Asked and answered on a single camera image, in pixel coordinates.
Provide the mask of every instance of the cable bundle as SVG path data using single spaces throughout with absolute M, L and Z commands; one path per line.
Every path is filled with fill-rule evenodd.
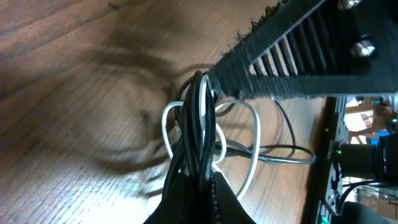
M 181 101 L 183 92 L 187 89 L 185 100 Z M 167 195 L 171 183 L 175 180 L 179 172 L 183 172 L 187 167 L 190 180 L 193 186 L 197 186 L 200 195 L 205 194 L 206 185 L 210 180 L 211 168 L 222 173 L 221 169 L 216 166 L 217 162 L 224 159 L 225 156 L 243 156 L 251 158 L 251 167 L 248 171 L 246 179 L 236 194 L 240 199 L 247 191 L 249 184 L 253 178 L 257 161 L 263 161 L 270 164 L 295 163 L 295 164 L 311 164 L 315 162 L 313 152 L 295 145 L 295 136 L 292 126 L 279 101 L 275 101 L 287 121 L 290 133 L 292 135 L 293 145 L 273 145 L 260 146 L 261 141 L 261 125 L 257 111 L 248 103 L 241 100 L 228 100 L 218 103 L 215 106 L 215 99 L 211 92 L 211 86 L 208 82 L 208 76 L 202 75 L 200 71 L 189 78 L 177 93 L 177 99 L 168 104 L 162 116 L 162 134 L 169 157 L 171 158 L 170 169 L 167 173 L 163 198 Z M 246 147 L 239 142 L 226 140 L 221 128 L 216 124 L 217 116 L 224 116 L 229 113 L 236 104 L 243 105 L 250 109 L 254 118 L 254 144 L 253 147 Z M 224 105 L 228 108 L 220 113 L 217 111 Z M 182 135 L 176 143 L 175 154 L 167 137 L 166 121 L 167 114 L 171 108 L 175 107 L 175 116 L 178 125 L 181 127 Z M 220 142 L 216 142 L 216 133 L 220 138 Z M 288 157 L 268 156 L 277 148 L 290 148 L 292 152 Z M 291 158 L 295 150 L 301 150 L 310 154 L 310 159 L 293 159 Z

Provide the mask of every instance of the white cable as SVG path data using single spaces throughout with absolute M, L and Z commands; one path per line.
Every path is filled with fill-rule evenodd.
M 163 115 L 162 115 L 162 135 L 163 135 L 163 141 L 164 141 L 164 145 L 166 146 L 166 150 L 167 153 L 169 154 L 170 159 L 173 158 L 173 151 L 172 151 L 172 147 L 170 146 L 170 141 L 169 141 L 169 137 L 167 136 L 167 115 L 170 111 L 171 108 L 175 107 L 175 106 L 182 106 L 184 105 L 183 101 L 174 101 L 169 103 L 163 110 Z
M 206 134 L 206 89 L 207 86 L 209 90 L 211 90 L 211 84 L 208 75 L 204 75 L 200 80 L 199 86 L 199 121 L 201 127 L 201 140 L 202 143 L 205 142 L 205 134 Z
M 222 106 L 230 105 L 232 103 L 241 104 L 241 105 L 249 108 L 249 110 L 252 113 L 253 118 L 254 118 L 254 149 L 253 149 L 253 153 L 251 156 L 251 166 L 250 166 L 249 172 L 246 175 L 246 179 L 244 180 L 242 187 L 239 189 L 239 191 L 236 194 L 236 197 L 238 198 L 238 200 L 240 200 L 243 197 L 243 195 L 246 193 L 246 191 L 248 190 L 249 185 L 254 176 L 254 171 L 256 170 L 257 160 L 259 158 L 259 150 L 260 150 L 261 126 L 260 126 L 260 118 L 259 118 L 259 115 L 257 114 L 257 111 L 253 108 L 253 106 L 251 106 L 249 103 L 246 103 L 245 101 L 228 100 L 228 101 L 221 102 L 216 107 L 216 111 L 219 110 Z
M 226 139 L 225 139 L 223 130 L 220 128 L 220 126 L 217 123 L 216 123 L 216 132 L 221 141 L 221 152 L 220 152 L 220 155 L 218 156 L 218 158 L 213 160 L 214 164 L 221 162 L 224 159 L 225 154 L 226 154 Z
M 221 102 L 216 107 L 215 111 L 218 111 L 224 105 L 229 105 L 232 103 L 241 104 L 241 105 L 249 108 L 249 110 L 251 111 L 253 118 L 254 118 L 254 149 L 253 149 L 253 153 L 252 153 L 252 162 L 251 162 L 249 172 L 246 176 L 246 179 L 244 180 L 242 187 L 239 189 L 239 191 L 236 194 L 236 197 L 238 198 L 238 200 L 240 200 L 243 197 L 243 195 L 246 193 L 246 191 L 248 190 L 249 185 L 253 179 L 254 172 L 256 170 L 257 160 L 259 157 L 259 149 L 260 149 L 261 125 L 260 125 L 260 119 L 259 119 L 259 115 L 257 114 L 257 111 L 250 104 L 246 103 L 245 101 L 241 101 L 241 100 L 224 101 L 224 102 Z M 162 115 L 162 135 L 163 135 L 164 144 L 166 146 L 166 150 L 167 150 L 167 153 L 169 154 L 170 159 L 173 158 L 173 152 L 172 152 L 172 149 L 170 146 L 169 138 L 167 136 L 166 124 L 167 124 L 167 114 L 169 113 L 170 109 L 175 106 L 183 106 L 183 102 L 175 101 L 175 102 L 169 103 L 165 107 L 165 109 L 163 111 L 163 115 Z M 225 139 L 225 136 L 218 124 L 216 124 L 216 131 L 218 133 L 218 136 L 221 139 L 221 154 L 220 154 L 219 158 L 217 158 L 216 161 L 214 161 L 212 163 L 211 166 L 215 171 L 220 172 L 224 176 L 226 181 L 228 182 L 227 178 L 225 177 L 225 175 L 221 171 L 221 169 L 215 165 L 217 162 L 222 161 L 226 154 L 226 139 Z
M 169 137 L 167 135 L 167 115 L 173 107 L 183 106 L 183 104 L 184 104 L 183 101 L 174 101 L 174 102 L 169 103 L 163 110 L 162 135 L 163 135 L 164 145 L 166 146 L 167 154 L 169 155 L 170 159 L 173 158 L 173 151 L 172 151 L 172 148 L 170 145 Z M 214 164 L 222 161 L 226 154 L 226 139 L 225 139 L 223 130 L 220 128 L 220 126 L 217 123 L 216 123 L 216 132 L 221 141 L 221 153 L 220 153 L 220 156 L 216 159 L 216 161 L 213 161 Z

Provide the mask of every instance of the screw head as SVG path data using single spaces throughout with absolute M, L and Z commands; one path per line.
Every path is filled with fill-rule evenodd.
M 339 0 L 337 8 L 345 11 L 356 7 L 362 0 Z
M 353 45 L 351 48 L 351 53 L 355 57 L 369 57 L 373 54 L 376 48 L 368 40 L 362 40 Z

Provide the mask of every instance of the wood grain surface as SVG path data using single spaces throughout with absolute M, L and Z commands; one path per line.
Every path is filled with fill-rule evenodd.
M 164 106 L 276 1 L 117 0 L 118 10 L 108 3 L 0 4 L 0 223 L 142 223 L 169 165 Z M 251 103 L 261 142 L 290 143 L 273 102 Z M 323 100 L 284 105 L 297 143 L 313 147 Z M 228 139 L 252 143 L 248 111 L 237 107 L 218 122 Z M 247 159 L 223 161 L 234 191 L 248 167 Z M 259 163 L 243 207 L 258 223 L 299 223 L 308 171 Z

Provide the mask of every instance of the black wire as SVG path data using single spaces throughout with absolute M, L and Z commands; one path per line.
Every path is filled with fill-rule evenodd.
M 169 192 L 171 183 L 178 175 L 178 170 L 182 164 L 184 153 L 185 151 L 182 146 L 182 138 L 180 138 L 177 143 L 177 150 L 174 153 L 173 159 L 170 163 L 169 171 L 167 172 L 166 179 L 164 181 L 162 198 L 166 197 Z
M 243 146 L 242 144 L 232 141 L 232 140 L 227 140 L 227 145 L 238 147 L 242 150 L 237 150 L 231 147 L 227 147 L 226 150 L 226 156 L 242 156 L 245 158 L 251 158 L 252 157 L 252 149 L 247 148 L 246 146 Z M 308 155 L 310 155 L 309 159 L 294 159 L 294 158 L 288 158 L 288 157 L 277 157 L 277 156 L 267 156 L 264 153 L 266 152 L 260 152 L 259 154 L 259 161 L 270 163 L 270 164 L 280 164 L 280 163 L 291 163 L 291 164 L 313 164 L 315 160 L 317 159 L 316 155 L 309 149 L 306 149 L 301 146 L 292 146 L 292 145 L 283 145 L 283 144 L 277 144 L 277 145 L 271 145 L 271 146 L 261 146 L 260 150 L 264 149 L 277 149 L 277 148 L 288 148 L 288 149 L 296 149 L 300 150 L 303 152 L 306 152 Z M 221 142 L 216 143 L 216 154 L 221 153 Z
M 224 111 L 217 112 L 216 117 L 218 118 L 227 115 L 229 112 L 231 112 L 231 110 L 235 107 L 235 105 L 236 104 L 231 103 Z
M 347 199 L 348 194 L 351 191 L 353 191 L 356 187 L 373 184 L 373 183 L 378 183 L 378 182 L 379 182 L 378 180 L 367 180 L 367 181 L 352 183 L 351 186 L 346 191 L 344 191 L 344 193 L 341 195 L 341 197 L 338 200 L 337 207 L 336 207 L 337 214 L 341 215 L 342 208 L 343 208 L 345 200 Z
M 183 95 L 185 89 L 187 89 L 187 87 L 190 86 L 194 82 L 194 77 L 195 76 L 190 77 L 188 80 L 186 80 L 182 84 L 181 88 L 177 92 L 177 96 L 175 98 L 175 101 L 181 101 L 182 100 L 182 95 Z M 235 107 L 234 103 L 230 104 L 224 111 L 216 112 L 216 117 L 222 117 L 222 116 L 227 115 L 229 112 L 232 111 L 232 109 L 234 107 Z M 176 106 L 174 111 L 175 111 L 175 118 L 178 121 L 178 124 L 181 125 L 181 108 L 180 108 L 180 106 Z
M 182 107 L 182 142 L 184 145 L 184 150 L 185 150 L 185 157 L 187 159 L 188 163 L 188 170 L 189 174 L 192 180 L 196 180 L 198 177 L 198 171 L 199 171 L 199 163 L 197 160 L 197 156 L 195 154 L 195 151 L 193 151 L 194 146 L 192 144 L 192 136 L 191 136 L 191 131 L 193 128 L 197 128 L 194 126 L 189 125 L 189 118 L 188 118 L 188 103 L 184 103 Z
M 205 192 L 206 183 L 210 180 L 211 163 L 216 143 L 216 116 L 215 104 L 209 90 L 206 91 L 206 133 L 205 144 L 203 147 L 203 157 L 200 161 L 199 171 L 199 191 Z
M 279 100 L 274 100 L 274 102 L 279 107 L 283 116 L 285 117 L 287 127 L 289 128 L 289 131 L 290 131 L 290 136 L 292 137 L 292 144 L 293 144 L 293 146 L 296 146 L 296 137 L 294 136 L 293 127 L 292 127 L 292 124 L 290 123 L 289 117 L 287 116 L 285 108 L 283 107 L 282 103 Z M 295 153 L 295 149 L 292 149 L 292 152 L 287 157 L 288 158 L 292 157 L 294 155 L 294 153 Z

